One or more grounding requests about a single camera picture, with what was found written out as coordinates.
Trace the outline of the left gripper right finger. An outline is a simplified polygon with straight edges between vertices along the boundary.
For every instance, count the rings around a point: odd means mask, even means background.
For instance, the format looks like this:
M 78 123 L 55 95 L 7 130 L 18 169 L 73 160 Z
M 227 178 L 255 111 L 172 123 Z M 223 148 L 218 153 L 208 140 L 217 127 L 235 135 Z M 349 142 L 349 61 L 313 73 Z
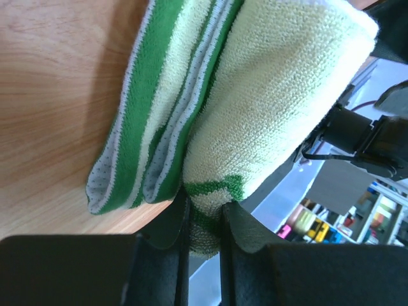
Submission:
M 222 208 L 223 305 L 406 305 L 407 249 L 288 242 L 238 203 Z

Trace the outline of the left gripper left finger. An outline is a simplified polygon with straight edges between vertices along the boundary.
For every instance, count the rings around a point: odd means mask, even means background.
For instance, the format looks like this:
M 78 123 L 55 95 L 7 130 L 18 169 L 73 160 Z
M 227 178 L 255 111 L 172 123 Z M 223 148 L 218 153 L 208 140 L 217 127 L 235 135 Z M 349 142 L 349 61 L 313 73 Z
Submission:
M 2 305 L 187 305 L 185 191 L 142 229 L 1 241 Z

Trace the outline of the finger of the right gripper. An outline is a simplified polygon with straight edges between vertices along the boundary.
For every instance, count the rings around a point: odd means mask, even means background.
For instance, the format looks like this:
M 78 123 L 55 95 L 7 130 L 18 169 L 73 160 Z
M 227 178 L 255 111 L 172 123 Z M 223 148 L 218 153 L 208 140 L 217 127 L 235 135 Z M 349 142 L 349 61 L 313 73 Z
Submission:
M 363 10 L 379 26 L 371 56 L 407 64 L 407 5 L 407 0 L 376 1 Z

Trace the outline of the dark green patterned towel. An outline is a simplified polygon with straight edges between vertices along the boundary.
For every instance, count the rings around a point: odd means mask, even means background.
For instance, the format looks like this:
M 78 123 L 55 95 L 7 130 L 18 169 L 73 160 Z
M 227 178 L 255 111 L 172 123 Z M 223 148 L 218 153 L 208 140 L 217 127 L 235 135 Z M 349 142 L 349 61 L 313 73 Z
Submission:
M 311 134 L 373 51 L 347 1 L 150 1 L 86 184 L 89 212 L 192 202 L 193 254 Z

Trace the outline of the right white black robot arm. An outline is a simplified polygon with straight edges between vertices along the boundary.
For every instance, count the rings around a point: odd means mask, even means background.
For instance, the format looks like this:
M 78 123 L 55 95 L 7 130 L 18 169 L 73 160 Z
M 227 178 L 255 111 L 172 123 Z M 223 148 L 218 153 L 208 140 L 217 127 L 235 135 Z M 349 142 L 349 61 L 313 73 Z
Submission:
M 407 1 L 377 1 L 364 10 L 380 26 L 372 56 L 407 64 Z M 296 149 L 295 159 L 340 160 L 395 182 L 407 178 L 407 81 L 371 102 L 384 112 L 370 120 L 345 108 L 349 85 L 328 115 Z

